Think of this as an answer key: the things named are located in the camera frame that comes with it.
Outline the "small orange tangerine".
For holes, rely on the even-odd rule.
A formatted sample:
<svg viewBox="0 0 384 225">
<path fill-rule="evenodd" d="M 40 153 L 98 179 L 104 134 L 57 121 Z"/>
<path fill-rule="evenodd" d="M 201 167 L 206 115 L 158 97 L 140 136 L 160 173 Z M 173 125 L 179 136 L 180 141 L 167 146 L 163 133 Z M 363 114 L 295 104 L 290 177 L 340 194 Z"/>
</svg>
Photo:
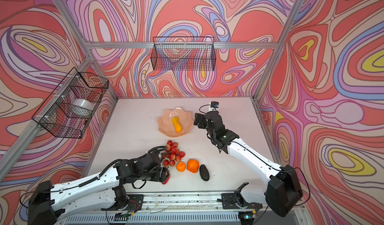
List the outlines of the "small orange tangerine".
<svg viewBox="0 0 384 225">
<path fill-rule="evenodd" d="M 184 162 L 178 162 L 176 169 L 179 172 L 184 172 L 186 170 L 186 164 Z"/>
</svg>

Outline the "yellow fake squash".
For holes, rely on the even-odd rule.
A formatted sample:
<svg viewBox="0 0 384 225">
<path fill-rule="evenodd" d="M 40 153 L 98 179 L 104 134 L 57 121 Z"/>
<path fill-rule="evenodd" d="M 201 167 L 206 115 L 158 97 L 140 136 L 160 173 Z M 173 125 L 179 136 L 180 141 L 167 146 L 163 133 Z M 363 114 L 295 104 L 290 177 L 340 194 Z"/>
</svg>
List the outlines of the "yellow fake squash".
<svg viewBox="0 0 384 225">
<path fill-rule="evenodd" d="M 182 126 L 181 126 L 181 124 L 180 124 L 180 121 L 179 121 L 179 117 L 174 117 L 173 119 L 172 119 L 172 124 L 173 124 L 173 126 L 174 126 L 174 129 L 175 129 L 175 131 L 177 132 L 177 133 L 180 133 L 181 131 L 182 131 Z"/>
</svg>

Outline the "large fake orange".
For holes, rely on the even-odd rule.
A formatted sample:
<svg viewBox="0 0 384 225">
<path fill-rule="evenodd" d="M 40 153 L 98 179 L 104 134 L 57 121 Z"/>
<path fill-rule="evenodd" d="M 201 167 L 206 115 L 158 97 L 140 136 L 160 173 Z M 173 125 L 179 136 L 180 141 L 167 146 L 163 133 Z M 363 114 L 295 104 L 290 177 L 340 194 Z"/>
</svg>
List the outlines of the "large fake orange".
<svg viewBox="0 0 384 225">
<path fill-rule="evenodd" d="M 200 163 L 198 160 L 189 159 L 187 162 L 187 170 L 191 173 L 197 173 L 200 168 Z"/>
</svg>

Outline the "dark fake avocado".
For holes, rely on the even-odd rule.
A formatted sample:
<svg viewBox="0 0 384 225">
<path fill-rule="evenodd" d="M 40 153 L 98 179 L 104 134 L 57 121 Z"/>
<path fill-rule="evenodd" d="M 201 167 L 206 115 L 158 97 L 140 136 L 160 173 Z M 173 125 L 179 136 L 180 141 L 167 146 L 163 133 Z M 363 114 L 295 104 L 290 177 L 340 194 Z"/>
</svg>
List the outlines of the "dark fake avocado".
<svg viewBox="0 0 384 225">
<path fill-rule="evenodd" d="M 209 174 L 209 171 L 208 171 L 206 165 L 200 165 L 199 173 L 200 173 L 201 179 L 203 181 L 205 181 L 205 182 L 209 181 L 210 174 Z"/>
</svg>

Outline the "red fake strawberry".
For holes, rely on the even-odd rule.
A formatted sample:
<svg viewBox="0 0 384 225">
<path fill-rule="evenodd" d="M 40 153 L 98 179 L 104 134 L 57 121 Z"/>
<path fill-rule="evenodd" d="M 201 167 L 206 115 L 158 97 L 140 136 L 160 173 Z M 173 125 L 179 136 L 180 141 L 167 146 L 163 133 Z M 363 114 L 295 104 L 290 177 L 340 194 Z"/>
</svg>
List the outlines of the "red fake strawberry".
<svg viewBox="0 0 384 225">
<path fill-rule="evenodd" d="M 170 177 L 171 177 L 171 173 L 169 170 L 167 170 L 166 176 L 165 176 L 166 179 L 162 182 L 162 184 L 165 185 L 169 181 Z"/>
</svg>

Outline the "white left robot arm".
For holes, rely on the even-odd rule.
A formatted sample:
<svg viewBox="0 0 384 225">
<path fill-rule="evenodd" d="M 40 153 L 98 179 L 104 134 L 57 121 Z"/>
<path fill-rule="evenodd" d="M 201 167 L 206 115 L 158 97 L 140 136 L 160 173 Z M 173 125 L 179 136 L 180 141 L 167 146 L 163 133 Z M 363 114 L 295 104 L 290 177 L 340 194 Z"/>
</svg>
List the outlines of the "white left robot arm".
<svg viewBox="0 0 384 225">
<path fill-rule="evenodd" d="M 149 149 L 133 159 L 116 159 L 101 172 L 72 182 L 40 183 L 26 206 L 29 225 L 53 225 L 58 220 L 91 210 L 125 210 L 129 204 L 140 206 L 126 193 L 125 184 L 136 181 L 163 183 L 170 172 L 162 166 L 165 146 Z"/>
</svg>

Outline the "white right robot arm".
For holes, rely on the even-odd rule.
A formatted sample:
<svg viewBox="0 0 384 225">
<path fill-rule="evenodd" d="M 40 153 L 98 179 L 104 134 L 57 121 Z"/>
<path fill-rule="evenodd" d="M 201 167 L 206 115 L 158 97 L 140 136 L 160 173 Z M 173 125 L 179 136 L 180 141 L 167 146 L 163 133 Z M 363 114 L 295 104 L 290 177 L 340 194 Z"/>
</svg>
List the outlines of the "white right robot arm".
<svg viewBox="0 0 384 225">
<path fill-rule="evenodd" d="M 241 161 L 263 181 L 263 189 L 254 189 L 248 183 L 240 189 L 241 198 L 247 203 L 265 202 L 280 217 L 285 217 L 294 207 L 303 205 L 298 203 L 303 197 L 298 167 L 283 167 L 252 149 L 238 134 L 225 128 L 217 110 L 196 113 L 194 125 L 207 131 L 208 139 L 220 152 Z"/>
</svg>

